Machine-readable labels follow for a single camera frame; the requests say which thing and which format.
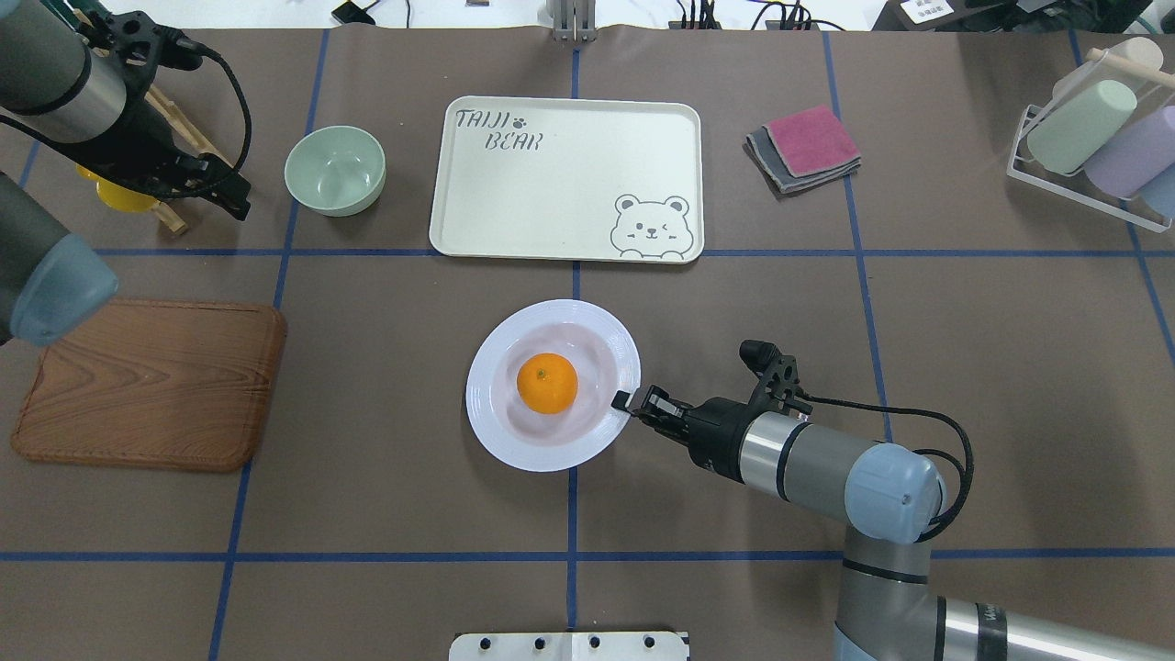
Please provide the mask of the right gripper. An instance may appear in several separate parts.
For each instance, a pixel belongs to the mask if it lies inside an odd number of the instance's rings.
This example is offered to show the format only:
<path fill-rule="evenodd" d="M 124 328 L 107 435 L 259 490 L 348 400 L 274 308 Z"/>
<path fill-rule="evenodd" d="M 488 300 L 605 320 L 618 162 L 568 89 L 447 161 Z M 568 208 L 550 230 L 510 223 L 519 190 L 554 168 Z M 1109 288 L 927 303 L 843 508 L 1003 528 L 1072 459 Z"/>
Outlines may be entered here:
<path fill-rule="evenodd" d="M 684 440 L 689 460 L 697 467 L 744 483 L 740 452 L 751 424 L 759 417 L 759 411 L 748 403 L 709 398 L 692 406 L 674 400 L 663 387 L 650 385 L 634 387 L 633 392 L 617 390 L 611 406 L 664 438 Z"/>

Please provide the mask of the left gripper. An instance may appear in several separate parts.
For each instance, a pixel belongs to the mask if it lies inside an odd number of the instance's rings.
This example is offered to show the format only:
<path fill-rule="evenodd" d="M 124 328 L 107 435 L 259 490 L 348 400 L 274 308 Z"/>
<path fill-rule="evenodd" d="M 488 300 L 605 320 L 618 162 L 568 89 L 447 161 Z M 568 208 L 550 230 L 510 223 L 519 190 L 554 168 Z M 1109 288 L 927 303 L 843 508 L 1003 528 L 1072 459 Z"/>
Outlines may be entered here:
<path fill-rule="evenodd" d="M 244 221 L 251 213 L 249 181 L 217 155 L 194 156 L 173 142 L 172 124 L 145 97 L 152 83 L 146 74 L 141 66 L 120 67 L 126 104 L 109 129 L 78 146 L 78 163 L 135 193 L 214 205 Z"/>

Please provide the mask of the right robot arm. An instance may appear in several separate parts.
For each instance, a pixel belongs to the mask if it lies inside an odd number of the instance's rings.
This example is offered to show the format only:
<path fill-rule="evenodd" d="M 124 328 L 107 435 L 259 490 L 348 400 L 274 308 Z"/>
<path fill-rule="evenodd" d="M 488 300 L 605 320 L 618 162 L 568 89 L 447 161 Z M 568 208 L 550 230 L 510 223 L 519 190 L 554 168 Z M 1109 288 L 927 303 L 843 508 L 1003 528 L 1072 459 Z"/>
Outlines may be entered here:
<path fill-rule="evenodd" d="M 613 409 L 689 448 L 694 465 L 846 527 L 835 660 L 1170 660 L 1171 650 L 929 589 L 946 485 L 927 453 L 810 421 L 811 394 L 758 387 L 699 406 L 649 386 Z"/>

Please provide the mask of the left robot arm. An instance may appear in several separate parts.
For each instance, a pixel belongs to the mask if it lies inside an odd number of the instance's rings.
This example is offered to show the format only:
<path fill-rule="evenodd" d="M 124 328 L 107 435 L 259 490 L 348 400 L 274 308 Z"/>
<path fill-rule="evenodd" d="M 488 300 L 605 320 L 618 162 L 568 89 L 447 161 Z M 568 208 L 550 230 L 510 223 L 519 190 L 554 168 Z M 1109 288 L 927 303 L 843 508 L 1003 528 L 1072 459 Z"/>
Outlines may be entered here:
<path fill-rule="evenodd" d="M 152 104 L 159 70 L 193 72 L 214 63 L 241 112 L 234 158 L 181 146 L 179 130 Z M 251 109 L 239 75 L 219 50 L 142 11 L 93 6 L 83 21 L 47 1 L 4 2 L 4 127 L 29 150 L 74 166 L 62 184 L 34 184 L 4 174 L 4 342 L 46 348 L 109 304 L 120 279 L 83 234 L 60 213 L 98 204 L 51 201 L 109 183 L 150 204 L 199 200 L 228 217 L 251 213 L 243 166 L 251 154 Z"/>

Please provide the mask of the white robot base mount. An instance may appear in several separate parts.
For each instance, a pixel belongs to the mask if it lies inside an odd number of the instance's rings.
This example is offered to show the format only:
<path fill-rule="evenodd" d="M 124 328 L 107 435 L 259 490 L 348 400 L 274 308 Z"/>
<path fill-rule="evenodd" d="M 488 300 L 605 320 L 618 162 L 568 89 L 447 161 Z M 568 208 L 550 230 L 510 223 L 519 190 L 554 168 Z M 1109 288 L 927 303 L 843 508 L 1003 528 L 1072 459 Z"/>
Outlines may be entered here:
<path fill-rule="evenodd" d="M 669 630 L 470 633 L 449 660 L 689 660 L 689 636 Z"/>

